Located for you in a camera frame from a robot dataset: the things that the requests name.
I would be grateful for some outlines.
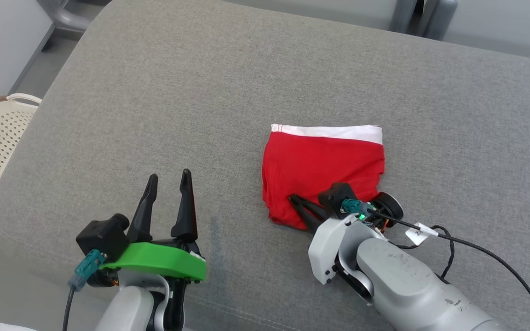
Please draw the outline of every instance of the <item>white label tag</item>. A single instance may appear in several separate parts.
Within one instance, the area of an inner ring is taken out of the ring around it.
[[[414,225],[421,228],[421,230],[416,230],[415,228],[409,228],[406,230],[406,237],[408,237],[414,243],[414,245],[420,245],[429,237],[429,235],[439,235],[437,231],[424,224],[416,223]]]

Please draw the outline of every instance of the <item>sofa cushion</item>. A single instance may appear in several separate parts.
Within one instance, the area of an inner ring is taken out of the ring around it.
[[[154,172],[151,232],[167,238],[187,167],[208,263],[187,292],[191,329],[389,329],[347,284],[312,276],[311,235],[267,219],[271,123],[381,126],[380,189],[405,218],[491,249],[530,284],[530,59],[212,0],[100,13],[0,180],[0,247],[64,284],[82,258],[75,236],[131,217]],[[364,155],[337,167],[349,157]],[[405,243],[405,230],[387,235]],[[440,273],[448,243],[410,253]],[[458,245],[448,281],[530,329],[526,291],[492,258]]]

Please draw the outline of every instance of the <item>teal connector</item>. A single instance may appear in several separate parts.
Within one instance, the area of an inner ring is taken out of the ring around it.
[[[375,207],[370,205],[369,203],[365,203],[361,200],[355,200],[355,199],[345,199],[341,205],[343,207],[343,210],[345,212],[348,212],[349,214],[362,214],[363,220],[367,216],[370,216],[370,212],[368,212],[368,209],[375,210]]]
[[[105,262],[105,254],[94,249],[75,268],[75,274],[68,281],[69,287],[75,287],[75,291],[80,291],[91,275],[93,275],[99,266]]]

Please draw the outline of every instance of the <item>folded garment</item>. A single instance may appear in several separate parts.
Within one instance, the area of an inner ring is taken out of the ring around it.
[[[263,201],[269,218],[305,230],[289,195],[318,202],[318,194],[338,182],[349,183],[360,200],[375,197],[384,170],[381,137],[379,126],[272,124],[263,153]]]

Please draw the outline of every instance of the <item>black cable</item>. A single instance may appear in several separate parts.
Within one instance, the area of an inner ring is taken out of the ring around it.
[[[398,247],[399,249],[415,249],[416,247],[418,247],[418,245],[410,245],[410,246],[406,246],[406,245],[398,245],[398,244],[394,244],[396,247]]]
[[[376,212],[375,210],[373,209],[368,209],[368,212],[374,214],[374,215],[377,215],[377,216],[380,216],[380,217],[383,217],[383,218],[386,218],[388,220],[391,220],[392,222],[396,222],[396,223],[399,223],[399,224],[402,224],[402,225],[405,225],[405,226],[408,226],[408,228],[414,228],[416,230],[420,230],[422,231],[421,228],[419,228],[418,226],[415,226],[414,224],[410,224],[408,222],[404,222],[402,220],[398,220],[397,218],[393,218],[391,216],[388,216],[388,215],[384,215],[384,214],[381,214],[380,212]],[[455,241],[456,243],[460,243],[460,244],[463,244],[463,245],[466,245],[466,246],[469,246],[471,248],[474,248],[474,249],[477,249],[479,251],[481,251],[482,253],[486,253],[488,255],[490,255],[491,257],[493,257],[496,261],[500,262],[500,264],[502,264],[503,266],[505,266],[515,277],[517,277],[517,279],[521,282],[521,285],[523,285],[524,289],[526,289],[526,291],[529,293],[530,295],[530,287],[529,285],[526,283],[526,281],[524,281],[524,279],[521,277],[521,275],[518,274],[518,272],[515,271],[515,269],[513,269],[513,267],[509,266],[509,264],[507,262],[505,262],[505,260],[502,260],[502,258],[498,257],[496,254],[492,253],[491,251],[483,248],[483,247],[480,247],[474,243],[470,243],[469,241],[465,241],[463,239],[459,239],[459,238],[455,238],[455,237],[451,237],[450,235],[446,235],[446,234],[440,234],[438,235],[439,238],[443,238],[443,239],[447,239],[447,240],[450,240],[450,241]]]
[[[75,286],[72,285],[69,289],[69,297],[67,299],[67,306],[65,307],[65,318],[63,319],[63,331],[67,331],[69,325],[69,312],[71,312],[71,304],[73,302],[73,295],[75,295]]]
[[[433,229],[433,230],[435,230],[436,228],[439,228],[439,229],[443,230],[443,232],[445,232],[446,235],[451,235],[449,233],[449,231],[446,228],[444,228],[443,226],[440,226],[440,225],[431,226],[431,229]],[[398,244],[395,244],[395,243],[392,243],[392,244],[395,245],[396,247],[398,247],[399,249],[415,249],[415,248],[419,247],[419,245],[406,246],[406,245],[398,245]],[[441,273],[441,278],[442,279],[445,279],[445,276],[447,275],[447,272],[451,268],[451,264],[453,264],[453,259],[455,257],[455,245],[454,245],[454,243],[452,241],[449,242],[449,250],[451,251],[451,254],[449,256],[449,261],[447,262],[447,266],[443,270],[443,273]]]
[[[449,231],[447,231],[447,229],[444,228],[443,226],[433,225],[431,226],[431,228],[433,230],[435,230],[436,228],[439,228],[443,230],[443,232],[445,232],[446,235],[448,235],[449,237],[451,236]],[[451,255],[449,256],[449,261],[447,262],[447,266],[445,267],[445,269],[443,270],[443,273],[441,274],[442,279],[445,279],[445,276],[447,275],[448,270],[451,268],[451,264],[453,264],[453,258],[455,257],[455,245],[452,240],[449,241],[449,250],[451,251]]]

